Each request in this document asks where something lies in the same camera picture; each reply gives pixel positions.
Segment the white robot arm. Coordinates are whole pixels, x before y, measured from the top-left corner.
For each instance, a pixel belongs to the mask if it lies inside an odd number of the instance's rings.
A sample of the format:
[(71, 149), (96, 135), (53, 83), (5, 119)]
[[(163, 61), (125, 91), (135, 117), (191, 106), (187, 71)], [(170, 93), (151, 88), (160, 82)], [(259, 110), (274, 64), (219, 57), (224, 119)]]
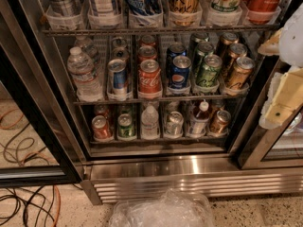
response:
[(303, 104), (303, 4), (284, 27), (258, 48), (264, 56), (279, 56), (291, 66), (271, 79), (268, 99), (261, 110), (259, 125), (271, 130), (281, 126)]

